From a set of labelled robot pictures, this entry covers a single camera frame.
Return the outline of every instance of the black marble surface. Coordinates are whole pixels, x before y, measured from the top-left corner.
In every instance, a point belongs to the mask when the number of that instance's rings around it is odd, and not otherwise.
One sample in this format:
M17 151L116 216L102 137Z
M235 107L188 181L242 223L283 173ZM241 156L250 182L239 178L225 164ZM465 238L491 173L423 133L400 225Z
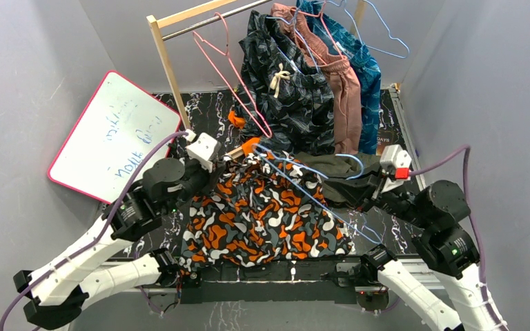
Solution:
M168 106L177 109L171 94L156 94L155 96ZM234 128L227 119L228 113L234 104L233 96L229 91L183 94L182 97L186 104L193 130L196 133L206 132L221 142L220 155L240 145L238 129ZM388 90L382 91L381 108L380 145L398 143L404 146L404 139ZM182 146L184 144L178 143L176 150L172 151L175 154L174 156L182 154L184 151ZM410 239L414 231L417 232L418 230L411 225L398 221L377 208L373 208L367 214L346 209L337 209L335 211L345 221L350 222L370 238L377 238L371 230L376 232L382 243L392 251L398 254L415 253ZM179 255L181 245L180 232L187 224L187 221L187 211L184 213L177 212L165 217L161 228L147 234L132 247L116 254L113 260L132 259L135 251L144 254L149 250L162 247L168 248L176 256ZM349 228L349 233L355 244L354 253L364 254L375 246L374 243L365 239L351 228Z

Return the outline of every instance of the pink pants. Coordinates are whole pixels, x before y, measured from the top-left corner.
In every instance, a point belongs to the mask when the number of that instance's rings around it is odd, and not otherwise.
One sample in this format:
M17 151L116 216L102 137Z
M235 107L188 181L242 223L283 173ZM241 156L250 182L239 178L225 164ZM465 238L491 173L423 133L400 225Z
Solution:
M286 21L290 21L295 9L295 7L274 3L271 8L271 16L282 17ZM308 48L294 33L293 26L279 21L279 28L293 39L304 54L307 64L314 66ZM326 44L310 31L303 14L297 15L295 28L305 39L334 93L335 153L356 154L358 153L358 143L362 131L362 115L360 83L355 71L351 68L348 58L332 55L328 52Z

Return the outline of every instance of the black metal bar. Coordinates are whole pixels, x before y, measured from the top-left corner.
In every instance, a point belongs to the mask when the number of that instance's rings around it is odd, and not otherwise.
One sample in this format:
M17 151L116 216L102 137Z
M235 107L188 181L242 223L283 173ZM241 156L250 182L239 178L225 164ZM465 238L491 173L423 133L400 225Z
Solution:
M231 10L230 12L225 12L224 14L222 14L222 16L223 16L224 18L229 17L229 16L233 16L234 14L238 14L238 13L240 13L240 12L244 12L245 10L249 10L249 9L251 9L251 8L254 8L254 7L257 7L257 6L259 6L259 5L262 5L263 3L268 3L268 2L271 2L271 1L272 1L272 0L259 0L259 1L255 1L255 2L252 2L252 3L248 4L248 5L245 5L245 6L242 6L242 7L238 7L238 8L236 8L236 9L233 9L233 10ZM209 18L209 19L207 19L207 20L205 20L205 21L202 21L202 22L196 23L196 24L194 24L194 25L192 25L192 26L188 26L187 28L182 29L182 30L180 30L180 31L174 32L174 33L172 33L172 34L168 34L167 36L163 36L161 39L162 39L163 41L166 41L166 40L169 40L169 39L175 38L175 37L177 37L177 36L179 36L179 35L182 35L182 34L184 34L184 33L188 33L188 32L190 32L190 31L193 31L193 30L196 30L196 29L198 29L198 28L201 28L201 27L203 27L203 26L207 26L208 24L214 23L214 22L216 22L216 21L220 21L220 17L218 17L218 16L214 16L214 17Z

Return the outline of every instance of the clothing rack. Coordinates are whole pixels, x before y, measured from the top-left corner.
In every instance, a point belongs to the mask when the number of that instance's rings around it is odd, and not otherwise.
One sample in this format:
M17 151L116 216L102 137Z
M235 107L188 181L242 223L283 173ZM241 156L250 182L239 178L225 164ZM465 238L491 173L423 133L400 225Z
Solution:
M262 5L264 3L268 3L271 1L272 0L257 0L245 6L241 6L231 11L225 12L224 14L222 14L222 17L223 18L230 17L240 12L244 12L246 10L249 10L251 8L257 7L259 5ZM188 118L188 114L186 113L186 106L184 105L184 100L182 100L181 98L181 92L179 90L179 86L178 86L177 80L173 72L172 63L168 55L168 50L164 42L169 39L175 38L179 35L185 34L187 32L191 32L203 26L207 26L208 24L219 21L220 17L215 16L215 17L206 19L199 23L188 26L187 28L181 29L180 31L176 31L171 34L167 34L165 36L161 34L161 29L165 28L166 26L170 26L174 23L183 21L185 19L190 19L192 17L196 17L197 15L203 14L205 12L215 10L219 7L222 7L232 2L236 2L236 0L212 0L210 2L203 3L201 5L178 12L176 14L172 14L170 16L164 17L163 19L156 19L153 15L147 16L147 22L149 24L149 28L151 29L151 35L153 36L153 41L155 42L155 46L157 47L159 58L161 59L161 64L164 67L166 76L168 77L168 82L172 89L172 93L174 94L177 110L181 116L181 121L184 124L185 129L191 128L190 119ZM356 21L360 21L360 19L362 18L364 14L364 9L365 9L365 2L358 1L357 8L355 11ZM236 159L243 155L243 150L241 147L238 147L228 152L227 154L230 155L232 158Z

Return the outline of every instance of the whiteboard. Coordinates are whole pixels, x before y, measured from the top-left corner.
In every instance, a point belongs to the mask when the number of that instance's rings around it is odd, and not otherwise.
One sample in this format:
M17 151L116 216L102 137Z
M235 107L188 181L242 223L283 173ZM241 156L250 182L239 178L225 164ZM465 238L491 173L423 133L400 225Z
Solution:
M176 132L179 114L122 77L107 72L48 171L50 179L110 203L141 160ZM162 147L144 170L164 158Z

